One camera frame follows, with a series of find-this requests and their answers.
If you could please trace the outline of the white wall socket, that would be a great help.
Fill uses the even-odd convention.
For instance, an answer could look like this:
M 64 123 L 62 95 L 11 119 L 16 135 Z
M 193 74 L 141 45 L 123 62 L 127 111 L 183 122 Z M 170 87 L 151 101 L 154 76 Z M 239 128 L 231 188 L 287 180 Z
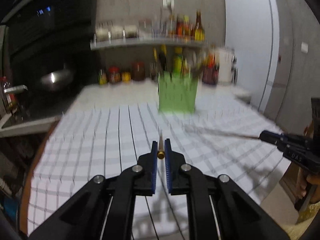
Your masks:
M 175 0 L 163 0 L 163 7 L 173 10 L 175 5 Z

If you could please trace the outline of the green plastic utensil basket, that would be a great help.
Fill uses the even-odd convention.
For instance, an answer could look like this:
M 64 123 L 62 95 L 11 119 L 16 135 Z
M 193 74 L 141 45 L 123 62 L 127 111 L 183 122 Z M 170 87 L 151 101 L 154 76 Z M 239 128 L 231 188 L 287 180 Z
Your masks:
M 162 112 L 194 113 L 198 81 L 189 75 L 169 72 L 158 77 L 158 109 Z

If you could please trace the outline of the white refrigerator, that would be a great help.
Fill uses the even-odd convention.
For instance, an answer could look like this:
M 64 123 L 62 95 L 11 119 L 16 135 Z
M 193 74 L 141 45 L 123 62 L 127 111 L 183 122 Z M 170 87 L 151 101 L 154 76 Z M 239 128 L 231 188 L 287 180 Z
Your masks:
M 271 95 L 279 55 L 276 0 L 225 0 L 225 46 L 237 58 L 237 84 L 263 113 Z

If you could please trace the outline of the green yellow-capped bottle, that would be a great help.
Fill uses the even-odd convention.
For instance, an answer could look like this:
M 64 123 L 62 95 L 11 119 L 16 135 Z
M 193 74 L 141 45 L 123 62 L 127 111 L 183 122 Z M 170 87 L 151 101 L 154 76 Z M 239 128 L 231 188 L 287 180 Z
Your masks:
M 175 74 L 182 74 L 183 68 L 183 49 L 182 47 L 174 48 L 174 55 L 172 58 L 172 72 Z

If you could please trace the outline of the white checkered table mat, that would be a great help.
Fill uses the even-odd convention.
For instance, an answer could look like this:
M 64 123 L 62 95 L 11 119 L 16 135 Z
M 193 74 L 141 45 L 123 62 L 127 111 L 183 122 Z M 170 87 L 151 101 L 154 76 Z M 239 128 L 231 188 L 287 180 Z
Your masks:
M 229 98 L 200 99 L 193 114 L 162 113 L 140 103 L 69 113 L 48 139 L 31 180 L 27 232 L 33 232 L 96 175 L 106 178 L 136 164 L 160 136 L 204 174 L 229 175 L 261 203 L 289 166 L 269 144 L 208 135 L 204 128 L 258 135 L 279 128 L 248 105 Z

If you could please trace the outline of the grey wall shelf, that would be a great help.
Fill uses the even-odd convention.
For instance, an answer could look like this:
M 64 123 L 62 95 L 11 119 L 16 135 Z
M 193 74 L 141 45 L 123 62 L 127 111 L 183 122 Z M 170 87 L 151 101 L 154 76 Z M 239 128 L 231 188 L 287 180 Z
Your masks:
M 116 39 L 108 41 L 90 42 L 91 50 L 99 50 L 105 48 L 130 47 L 130 46 L 176 46 L 176 47 L 194 47 L 202 48 L 208 46 L 208 42 L 184 40 L 179 38 L 155 37 L 155 38 L 128 38 Z

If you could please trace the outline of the brown gold-capped chopstick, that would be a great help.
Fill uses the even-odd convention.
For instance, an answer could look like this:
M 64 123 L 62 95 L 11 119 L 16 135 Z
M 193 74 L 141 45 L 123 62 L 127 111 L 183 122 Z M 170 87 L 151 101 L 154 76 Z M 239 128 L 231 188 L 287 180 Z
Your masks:
M 164 140 L 163 140 L 162 132 L 160 132 L 160 134 L 159 134 L 157 158 L 158 159 L 164 159 L 165 158 Z

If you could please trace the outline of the white rice cooker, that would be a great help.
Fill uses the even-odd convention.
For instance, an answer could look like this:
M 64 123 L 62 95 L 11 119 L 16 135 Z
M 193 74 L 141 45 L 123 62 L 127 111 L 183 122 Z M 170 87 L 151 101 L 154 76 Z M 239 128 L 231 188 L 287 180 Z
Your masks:
M 219 48 L 219 83 L 236 84 L 238 79 L 238 69 L 236 67 L 237 58 L 233 49 Z

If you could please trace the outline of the tall brown sauce bottle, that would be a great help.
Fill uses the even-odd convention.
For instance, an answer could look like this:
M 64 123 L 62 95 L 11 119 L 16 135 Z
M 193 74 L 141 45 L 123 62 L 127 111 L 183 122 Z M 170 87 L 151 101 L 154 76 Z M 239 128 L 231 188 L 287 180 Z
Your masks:
M 205 32 L 204 28 L 202 26 L 202 18 L 201 18 L 201 12 L 198 10 L 196 12 L 196 22 L 194 27 L 194 40 L 204 42 L 205 40 Z

